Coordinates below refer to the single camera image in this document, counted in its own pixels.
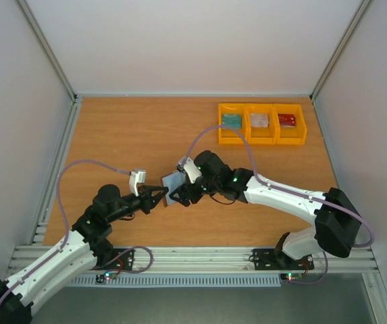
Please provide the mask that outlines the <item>light blue card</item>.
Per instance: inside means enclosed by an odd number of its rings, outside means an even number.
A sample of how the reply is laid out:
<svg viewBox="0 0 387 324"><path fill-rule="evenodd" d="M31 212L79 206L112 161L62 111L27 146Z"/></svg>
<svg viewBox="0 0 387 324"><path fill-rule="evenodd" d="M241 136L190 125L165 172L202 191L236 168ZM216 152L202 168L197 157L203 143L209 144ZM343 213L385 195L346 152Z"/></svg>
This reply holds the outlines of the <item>light blue card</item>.
<svg viewBox="0 0 387 324"><path fill-rule="evenodd" d="M170 174L161 177L161 186L167 187L168 192L165 194L163 205L168 207L176 203L170 198L170 194L175 191L179 186L183 185L185 181L185 175L179 171L172 172Z"/></svg>

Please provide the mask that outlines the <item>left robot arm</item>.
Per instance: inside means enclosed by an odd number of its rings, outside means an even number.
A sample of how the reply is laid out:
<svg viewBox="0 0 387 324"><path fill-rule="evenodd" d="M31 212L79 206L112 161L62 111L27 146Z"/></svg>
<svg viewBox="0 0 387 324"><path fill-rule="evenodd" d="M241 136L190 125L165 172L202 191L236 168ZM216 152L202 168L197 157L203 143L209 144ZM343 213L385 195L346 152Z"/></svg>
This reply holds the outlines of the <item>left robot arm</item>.
<svg viewBox="0 0 387 324"><path fill-rule="evenodd" d="M30 323L44 303L75 277L110 266L111 223L137 211L150 213L167 192L166 187L142 185L137 194L122 196L113 184L101 187L57 244L23 270L0 279L0 323Z"/></svg>

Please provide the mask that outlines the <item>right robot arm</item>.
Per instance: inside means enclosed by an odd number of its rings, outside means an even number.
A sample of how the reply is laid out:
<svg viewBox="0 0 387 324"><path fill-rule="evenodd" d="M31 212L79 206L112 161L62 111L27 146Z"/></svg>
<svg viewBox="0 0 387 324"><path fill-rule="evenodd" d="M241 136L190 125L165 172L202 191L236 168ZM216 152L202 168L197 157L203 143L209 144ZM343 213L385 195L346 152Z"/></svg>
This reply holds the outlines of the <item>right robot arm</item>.
<svg viewBox="0 0 387 324"><path fill-rule="evenodd" d="M318 252L343 259L355 247L361 222L355 219L356 208L338 188L320 192L283 185L250 169L230 169L211 151L195 159L181 159L178 171L182 181L170 185L168 198L185 207L205 195L219 194L231 202L271 207L309 223L307 229L285 233L279 239L271 261L281 268Z"/></svg>

